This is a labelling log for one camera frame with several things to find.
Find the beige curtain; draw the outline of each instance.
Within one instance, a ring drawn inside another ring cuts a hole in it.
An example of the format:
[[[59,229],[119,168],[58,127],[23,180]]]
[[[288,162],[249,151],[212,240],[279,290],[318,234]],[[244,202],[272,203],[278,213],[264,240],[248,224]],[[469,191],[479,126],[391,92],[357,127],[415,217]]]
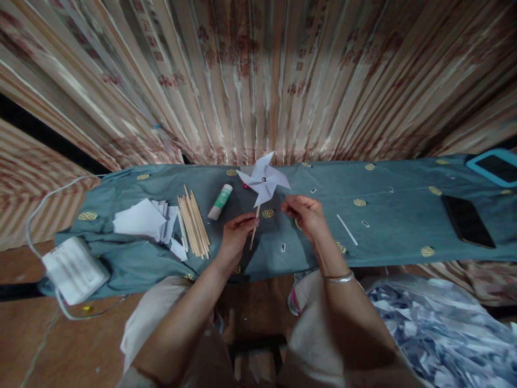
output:
[[[505,0],[13,0],[0,91],[113,170],[480,152],[517,134]]]
[[[0,153],[0,251],[4,251],[27,243],[27,219],[48,192],[89,174],[1,119]],[[32,241],[50,240],[69,227],[84,193],[99,181],[86,178],[52,196],[32,222]]]

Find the black phone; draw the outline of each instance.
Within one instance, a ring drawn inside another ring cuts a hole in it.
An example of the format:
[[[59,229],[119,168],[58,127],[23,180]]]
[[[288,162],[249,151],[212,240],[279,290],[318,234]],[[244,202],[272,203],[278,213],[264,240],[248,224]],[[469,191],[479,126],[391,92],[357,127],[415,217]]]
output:
[[[460,240],[495,249],[495,243],[472,202],[445,195],[442,195],[442,200]]]

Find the teal tablecloth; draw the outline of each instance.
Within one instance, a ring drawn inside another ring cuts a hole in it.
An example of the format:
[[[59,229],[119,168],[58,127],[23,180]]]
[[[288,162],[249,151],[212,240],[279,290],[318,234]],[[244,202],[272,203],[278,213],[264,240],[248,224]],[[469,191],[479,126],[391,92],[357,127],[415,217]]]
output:
[[[241,273],[230,281],[254,281],[304,271],[317,265],[310,244],[285,214],[280,212],[284,193],[319,199],[336,241],[346,247],[351,267],[417,264],[449,260],[517,260],[517,195],[464,166],[466,155],[408,161],[313,162],[278,167],[286,174],[291,190],[278,187],[273,199],[261,210],[273,209],[271,218],[261,219],[254,249],[244,249]],[[113,234],[113,216],[142,198],[167,200],[177,205],[183,184],[196,195],[214,258],[222,239],[222,228],[233,217],[253,211],[256,193],[244,189],[238,176],[229,176],[229,166],[146,165],[106,176],[100,186],[86,194],[81,212],[94,212],[92,221],[76,220],[56,235],[56,243],[70,236],[88,242],[111,271],[111,278],[92,298],[143,292],[166,276],[197,278],[208,266],[188,254],[181,263],[167,249],[141,237]],[[142,174],[149,178],[138,180]],[[234,190],[218,221],[206,216],[225,183]],[[474,203],[497,249],[489,250],[460,241],[446,214],[439,193]],[[366,206],[354,202],[363,200]],[[356,246],[337,218],[341,216],[357,240]],[[176,234],[179,226],[176,223]],[[424,256],[422,248],[434,255]],[[52,294],[46,279],[40,283]]]

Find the wooden stick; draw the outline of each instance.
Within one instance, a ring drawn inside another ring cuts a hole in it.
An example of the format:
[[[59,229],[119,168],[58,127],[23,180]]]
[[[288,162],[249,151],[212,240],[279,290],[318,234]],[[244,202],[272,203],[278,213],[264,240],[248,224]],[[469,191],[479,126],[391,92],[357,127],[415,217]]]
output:
[[[183,222],[185,223],[185,228],[187,229],[187,235],[188,235],[188,240],[190,242],[190,248],[192,249],[192,253],[194,253],[194,255],[197,256],[198,250],[197,250],[197,246],[194,241],[194,236],[192,234],[190,220],[188,219],[187,209],[185,208],[185,204],[183,203],[183,198],[178,197],[178,204],[179,204],[179,209],[181,211],[181,215],[183,217]]]
[[[195,216],[194,205],[192,204],[192,201],[191,201],[190,197],[188,196],[187,186],[183,185],[183,187],[185,188],[185,193],[186,193],[185,203],[186,203],[186,205],[188,207],[188,211],[190,213],[192,226],[193,226],[193,229],[194,229],[194,232],[195,232],[195,238],[196,238],[196,240],[198,242],[198,246],[200,247],[201,257],[203,257],[205,255],[205,253],[208,252],[208,249],[205,249],[205,244],[204,244],[203,239],[202,239],[202,234],[201,234],[201,229],[200,229],[200,226],[199,226],[199,222],[198,222],[198,220],[197,220],[197,218]]]
[[[257,206],[257,214],[255,215],[255,218],[258,218],[259,217],[259,212],[260,212],[260,205]],[[257,231],[257,227],[255,226],[253,228],[253,234],[251,235],[251,242],[249,243],[249,250],[251,251],[251,248],[253,247],[253,240],[255,239],[255,232]]]
[[[192,209],[187,201],[187,199],[184,197],[182,198],[182,201],[185,205],[185,207],[187,208],[187,212],[188,212],[188,217],[189,217],[189,220],[190,220],[190,225],[191,225],[191,229],[192,229],[192,233],[194,235],[194,239],[195,239],[195,242],[197,244],[197,247],[198,247],[198,256],[201,257],[202,259],[204,259],[204,255],[205,255],[205,249],[204,249],[204,246],[203,244],[201,243],[201,240],[199,238],[199,232],[197,230],[197,226],[196,226],[196,222],[195,222],[195,218],[194,218],[194,215],[193,215],[193,212],[192,212]]]
[[[198,216],[198,219],[201,222],[201,226],[202,226],[201,231],[203,232],[203,237],[205,238],[206,245],[209,246],[210,239],[208,238],[208,234],[206,233],[206,226],[205,226],[205,223],[203,222],[203,217],[201,216],[201,212],[199,211],[198,202],[196,201],[194,192],[192,190],[190,191],[190,196],[192,198],[192,203],[194,204],[194,209],[196,211],[196,215]]]
[[[180,208],[182,216],[183,216],[183,221],[185,222],[185,227],[187,228],[187,234],[188,234],[188,239],[190,241],[190,247],[192,248],[192,251],[194,252],[194,254],[197,257],[200,257],[201,250],[199,249],[198,242],[195,238],[195,232],[194,232],[193,225],[192,225],[192,218],[190,217],[188,207],[184,201],[185,201],[184,198],[178,197],[179,208]]]
[[[199,211],[198,202],[195,200],[194,192],[192,190],[190,191],[190,198],[192,201],[192,205],[194,207],[195,217],[196,217],[199,227],[201,229],[201,239],[203,240],[203,244],[205,245],[206,259],[209,260],[210,256],[208,256],[208,253],[210,251],[210,248],[209,248],[210,240],[208,239],[208,235],[206,233],[206,228],[205,228],[205,223],[203,222],[201,212]]]

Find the power cord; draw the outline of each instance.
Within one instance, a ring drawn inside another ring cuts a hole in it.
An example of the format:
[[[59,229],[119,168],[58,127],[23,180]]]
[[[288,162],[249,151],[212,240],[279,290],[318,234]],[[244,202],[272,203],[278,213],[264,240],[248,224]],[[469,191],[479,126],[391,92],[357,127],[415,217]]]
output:
[[[43,207],[43,205],[45,204],[45,202],[47,202],[47,199],[54,195],[55,193],[61,191],[61,190],[64,190],[70,186],[72,186],[73,184],[75,184],[76,182],[80,181],[81,179],[84,179],[84,178],[92,178],[92,177],[103,177],[107,174],[100,174],[100,175],[83,175],[79,178],[76,178],[74,179],[73,181],[71,181],[70,183],[68,183],[67,185],[61,187],[61,188],[58,188],[54,191],[51,191],[49,193],[47,193],[47,195],[45,195],[43,197],[43,199],[41,200],[41,202],[39,203],[38,207],[32,212],[32,214],[29,216],[29,219],[27,220],[27,227],[26,227],[26,236],[27,236],[27,244],[29,245],[29,248],[31,249],[32,252],[34,252],[34,254],[41,260],[43,257],[41,256],[41,254],[37,251],[37,249],[34,247],[34,244],[32,243],[32,238],[31,238],[31,223],[32,221],[34,220],[34,217],[36,216],[36,214],[40,211],[40,209]],[[106,310],[104,310],[103,312],[101,313],[98,313],[98,314],[93,314],[93,315],[87,315],[87,316],[82,316],[82,317],[77,317],[77,316],[73,316],[72,314],[70,314],[70,312],[67,310],[66,306],[65,306],[65,302],[63,301],[63,296],[61,294],[61,291],[59,291],[58,287],[56,285],[54,285],[54,290],[55,290],[55,296],[56,296],[56,299],[58,300],[58,305],[59,305],[59,308],[61,309],[61,311],[63,312],[63,314],[71,321],[84,321],[84,320],[88,320],[88,319],[92,319],[92,318],[96,318],[96,317],[99,317],[105,313],[107,313],[108,311],[110,311],[112,308],[114,308],[116,305],[118,305],[119,303],[123,302],[126,298],[127,298],[127,295],[124,295],[122,298],[120,298],[119,301],[117,301],[116,303],[112,304],[110,307],[108,307]]]

